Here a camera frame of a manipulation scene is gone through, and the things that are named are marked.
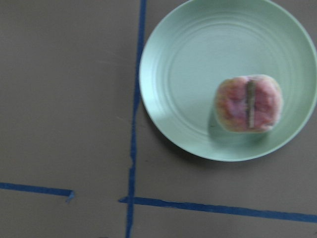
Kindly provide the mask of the yellow pink peach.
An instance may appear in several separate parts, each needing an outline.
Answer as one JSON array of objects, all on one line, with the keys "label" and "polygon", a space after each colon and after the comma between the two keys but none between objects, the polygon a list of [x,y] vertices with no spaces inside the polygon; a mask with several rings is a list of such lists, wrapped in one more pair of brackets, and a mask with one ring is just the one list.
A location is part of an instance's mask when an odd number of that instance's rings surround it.
[{"label": "yellow pink peach", "polygon": [[214,97],[219,124],[236,133],[263,133],[280,120],[282,91],[267,75],[245,75],[223,81]]}]

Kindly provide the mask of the light green plate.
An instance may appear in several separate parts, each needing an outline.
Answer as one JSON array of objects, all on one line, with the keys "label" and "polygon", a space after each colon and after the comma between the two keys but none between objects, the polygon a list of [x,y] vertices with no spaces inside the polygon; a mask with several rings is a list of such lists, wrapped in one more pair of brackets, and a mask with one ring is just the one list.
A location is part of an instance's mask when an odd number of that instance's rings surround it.
[{"label": "light green plate", "polygon": [[[273,77],[283,93],[279,123],[266,133],[233,133],[216,121],[219,84],[242,75]],[[150,35],[139,74],[153,123],[178,147],[217,161],[269,154],[294,138],[317,102],[317,54],[289,12],[269,0],[191,0]]]}]

